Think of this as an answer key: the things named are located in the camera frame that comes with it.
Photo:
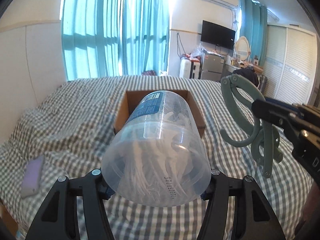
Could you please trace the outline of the green plastic folding hanger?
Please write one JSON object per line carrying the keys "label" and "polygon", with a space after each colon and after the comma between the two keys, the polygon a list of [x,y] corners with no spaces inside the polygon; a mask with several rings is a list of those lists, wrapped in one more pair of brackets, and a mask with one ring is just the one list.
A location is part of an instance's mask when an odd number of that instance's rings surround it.
{"label": "green plastic folding hanger", "polygon": [[283,154],[278,149],[280,143],[279,132],[271,123],[260,121],[256,116],[253,118],[254,124],[247,120],[236,102],[239,101],[248,109],[252,109],[253,103],[240,94],[239,88],[249,94],[253,100],[266,101],[259,89],[245,77],[232,74],[222,78],[221,92],[227,110],[234,122],[248,135],[248,138],[235,141],[229,137],[225,129],[220,130],[221,137],[225,142],[237,148],[250,145],[252,158],[263,167],[263,176],[270,178],[273,162],[280,163],[283,160]]}

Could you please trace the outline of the clear plastic cotton swab jar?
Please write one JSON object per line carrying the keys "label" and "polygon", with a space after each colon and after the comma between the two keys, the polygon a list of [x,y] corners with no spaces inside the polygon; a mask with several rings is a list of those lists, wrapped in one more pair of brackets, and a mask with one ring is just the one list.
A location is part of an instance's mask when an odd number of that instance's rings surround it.
{"label": "clear plastic cotton swab jar", "polygon": [[146,206],[179,206],[203,194],[211,169],[184,98],[146,95],[108,146],[101,172],[113,191]]}

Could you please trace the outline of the black clothes pile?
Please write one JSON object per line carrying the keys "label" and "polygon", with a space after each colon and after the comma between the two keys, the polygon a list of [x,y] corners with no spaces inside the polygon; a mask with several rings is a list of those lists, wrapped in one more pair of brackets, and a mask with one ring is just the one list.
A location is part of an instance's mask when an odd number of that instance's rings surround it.
{"label": "black clothes pile", "polygon": [[254,69],[251,68],[241,68],[234,70],[233,74],[241,75],[253,83],[256,87],[259,86],[259,79],[257,74],[254,72]]}

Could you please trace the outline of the purple smartphone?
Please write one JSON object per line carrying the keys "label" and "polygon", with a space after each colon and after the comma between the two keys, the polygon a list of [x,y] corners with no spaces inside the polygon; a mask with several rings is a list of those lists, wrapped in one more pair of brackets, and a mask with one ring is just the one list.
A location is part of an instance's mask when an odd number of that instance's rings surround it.
{"label": "purple smartphone", "polygon": [[38,193],[40,188],[40,180],[42,175],[42,168],[44,163],[44,156],[39,156],[27,163],[24,177],[21,185],[21,198],[34,196]]}

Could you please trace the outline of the white wardrobe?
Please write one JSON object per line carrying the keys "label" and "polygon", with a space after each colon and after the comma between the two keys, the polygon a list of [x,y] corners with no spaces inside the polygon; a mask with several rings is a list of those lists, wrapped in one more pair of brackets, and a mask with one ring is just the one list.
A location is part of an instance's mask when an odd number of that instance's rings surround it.
{"label": "white wardrobe", "polygon": [[288,25],[267,26],[264,95],[289,104],[307,103],[317,67],[316,34]]}

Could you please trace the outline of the white oval mirror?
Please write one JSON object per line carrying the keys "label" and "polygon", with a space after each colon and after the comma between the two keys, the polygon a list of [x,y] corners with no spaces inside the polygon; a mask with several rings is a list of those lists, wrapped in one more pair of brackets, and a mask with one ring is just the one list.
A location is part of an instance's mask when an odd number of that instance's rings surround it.
{"label": "white oval mirror", "polygon": [[241,61],[246,61],[247,59],[249,59],[251,48],[248,39],[245,36],[240,36],[235,43],[234,50],[237,59]]}

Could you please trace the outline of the silver small fridge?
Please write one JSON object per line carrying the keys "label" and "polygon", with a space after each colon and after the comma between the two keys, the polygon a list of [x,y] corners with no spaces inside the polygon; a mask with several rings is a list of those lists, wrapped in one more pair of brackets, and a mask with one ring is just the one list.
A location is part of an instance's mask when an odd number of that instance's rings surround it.
{"label": "silver small fridge", "polygon": [[223,71],[224,57],[216,53],[202,53],[201,80],[219,82]]}

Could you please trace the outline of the white suitcase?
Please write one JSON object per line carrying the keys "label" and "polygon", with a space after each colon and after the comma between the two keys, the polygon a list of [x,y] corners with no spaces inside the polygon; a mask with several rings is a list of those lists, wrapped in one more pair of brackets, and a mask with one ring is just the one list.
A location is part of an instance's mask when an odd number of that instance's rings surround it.
{"label": "white suitcase", "polygon": [[182,58],[180,62],[179,77],[185,79],[199,79],[200,78],[200,61],[191,60],[189,58]]}

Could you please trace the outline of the checkered bed cover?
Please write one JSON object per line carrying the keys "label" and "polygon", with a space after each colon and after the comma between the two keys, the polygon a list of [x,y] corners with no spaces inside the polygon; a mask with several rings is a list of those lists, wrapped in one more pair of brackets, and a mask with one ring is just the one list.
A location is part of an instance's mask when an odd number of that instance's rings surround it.
{"label": "checkered bed cover", "polygon": [[[235,148],[221,138],[225,129],[234,140],[246,137],[230,116],[220,84],[178,77],[122,76],[70,81],[38,107],[26,110],[10,139],[1,145],[1,200],[26,235],[41,203],[59,176],[77,178],[100,166],[114,137],[113,124],[126,90],[181,89],[192,93],[206,129],[202,137],[210,165],[234,178],[252,176],[270,202],[287,239],[294,238],[312,178],[292,157],[292,144],[280,138],[281,163],[265,178],[249,147]],[[21,198],[27,163],[44,156],[40,188]]]}

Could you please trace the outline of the teal side curtain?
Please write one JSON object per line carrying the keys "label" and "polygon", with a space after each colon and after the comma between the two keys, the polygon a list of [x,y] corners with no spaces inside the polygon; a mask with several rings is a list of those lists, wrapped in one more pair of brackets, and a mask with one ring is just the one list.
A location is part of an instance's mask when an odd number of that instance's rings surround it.
{"label": "teal side curtain", "polygon": [[267,7],[255,0],[240,0],[240,36],[247,38],[251,47],[251,57],[258,57],[263,66],[267,48]]}

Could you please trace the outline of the dark red bag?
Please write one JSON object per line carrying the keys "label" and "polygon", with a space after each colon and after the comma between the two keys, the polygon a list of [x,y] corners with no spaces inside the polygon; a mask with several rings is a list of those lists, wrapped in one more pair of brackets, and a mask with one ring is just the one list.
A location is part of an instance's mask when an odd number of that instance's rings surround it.
{"label": "dark red bag", "polygon": [[156,76],[157,73],[154,70],[147,70],[147,71],[142,72],[142,75],[143,76]]}

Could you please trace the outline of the brown cardboard box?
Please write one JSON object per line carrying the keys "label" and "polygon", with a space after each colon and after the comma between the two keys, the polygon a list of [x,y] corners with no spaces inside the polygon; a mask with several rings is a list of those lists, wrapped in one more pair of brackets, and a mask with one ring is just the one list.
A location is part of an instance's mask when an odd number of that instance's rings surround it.
{"label": "brown cardboard box", "polygon": [[[130,117],[132,112],[141,102],[141,100],[148,94],[154,92],[155,90],[126,90],[121,98],[120,104],[117,109],[116,119],[113,124],[114,134],[117,134],[125,125],[127,119]],[[170,89],[188,103],[193,118],[195,120],[196,127],[198,129],[200,137],[203,136],[206,124],[204,122],[202,113],[196,103],[192,93],[188,90],[181,89]]]}

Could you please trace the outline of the teal window curtain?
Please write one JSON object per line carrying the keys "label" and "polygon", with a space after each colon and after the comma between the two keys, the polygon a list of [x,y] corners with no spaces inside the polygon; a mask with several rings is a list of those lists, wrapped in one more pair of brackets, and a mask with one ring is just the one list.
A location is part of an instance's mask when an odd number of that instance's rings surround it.
{"label": "teal window curtain", "polygon": [[167,70],[168,0],[62,0],[68,80]]}

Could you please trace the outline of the black wall television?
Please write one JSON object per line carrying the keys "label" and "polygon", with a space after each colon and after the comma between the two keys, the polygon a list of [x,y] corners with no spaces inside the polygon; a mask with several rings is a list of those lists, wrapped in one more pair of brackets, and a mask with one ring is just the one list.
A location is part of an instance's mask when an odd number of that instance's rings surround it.
{"label": "black wall television", "polygon": [[224,26],[202,21],[201,42],[233,50],[236,31]]}

